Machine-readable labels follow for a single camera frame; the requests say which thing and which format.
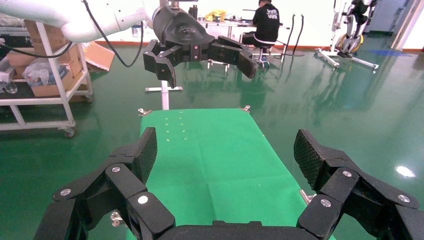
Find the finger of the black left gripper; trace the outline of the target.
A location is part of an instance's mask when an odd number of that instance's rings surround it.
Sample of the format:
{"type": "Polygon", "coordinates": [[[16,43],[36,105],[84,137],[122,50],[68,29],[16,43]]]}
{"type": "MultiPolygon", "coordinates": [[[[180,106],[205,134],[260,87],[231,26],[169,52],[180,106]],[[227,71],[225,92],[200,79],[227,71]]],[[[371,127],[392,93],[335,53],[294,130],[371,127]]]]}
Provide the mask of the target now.
{"type": "Polygon", "coordinates": [[[177,86],[175,66],[182,62],[182,47],[167,47],[158,40],[151,40],[143,52],[144,68],[156,74],[160,81],[168,82],[174,89],[177,86]]]}
{"type": "Polygon", "coordinates": [[[207,55],[210,60],[236,66],[249,79],[256,75],[258,65],[248,46],[241,42],[219,36],[209,44],[207,55]]]}

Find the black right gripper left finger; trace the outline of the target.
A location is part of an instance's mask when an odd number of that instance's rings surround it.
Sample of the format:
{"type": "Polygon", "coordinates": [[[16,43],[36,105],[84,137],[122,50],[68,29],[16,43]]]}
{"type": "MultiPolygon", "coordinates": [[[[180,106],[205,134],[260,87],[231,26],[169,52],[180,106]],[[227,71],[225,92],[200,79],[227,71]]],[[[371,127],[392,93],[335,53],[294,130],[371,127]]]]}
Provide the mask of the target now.
{"type": "Polygon", "coordinates": [[[156,129],[147,127],[136,142],[116,148],[99,168],[60,187],[34,238],[86,240],[106,214],[117,211],[138,240],[159,239],[176,221],[146,185],[157,152],[156,129]]]}

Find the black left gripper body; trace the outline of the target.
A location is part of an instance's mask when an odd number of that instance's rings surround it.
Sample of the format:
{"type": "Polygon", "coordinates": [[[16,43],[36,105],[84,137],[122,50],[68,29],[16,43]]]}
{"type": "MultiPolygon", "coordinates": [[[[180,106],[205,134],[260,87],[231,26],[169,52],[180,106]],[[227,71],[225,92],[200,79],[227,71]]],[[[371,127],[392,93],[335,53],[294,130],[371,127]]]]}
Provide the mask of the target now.
{"type": "Polygon", "coordinates": [[[171,6],[156,11],[152,27],[159,42],[167,49],[180,47],[177,50],[179,62],[207,60],[208,48],[215,41],[215,37],[208,34],[194,17],[171,6]]]}

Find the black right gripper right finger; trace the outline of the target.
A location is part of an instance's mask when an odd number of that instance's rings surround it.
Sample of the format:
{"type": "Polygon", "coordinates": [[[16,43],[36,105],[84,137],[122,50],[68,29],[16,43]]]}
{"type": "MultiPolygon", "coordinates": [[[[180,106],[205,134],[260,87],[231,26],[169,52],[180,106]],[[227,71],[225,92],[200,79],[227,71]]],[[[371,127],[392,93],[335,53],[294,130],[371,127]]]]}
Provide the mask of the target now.
{"type": "Polygon", "coordinates": [[[423,239],[424,213],[410,194],[365,173],[344,151],[321,145],[306,129],[297,132],[293,154],[315,192],[298,228],[327,240],[348,215],[378,240],[423,239]]]}

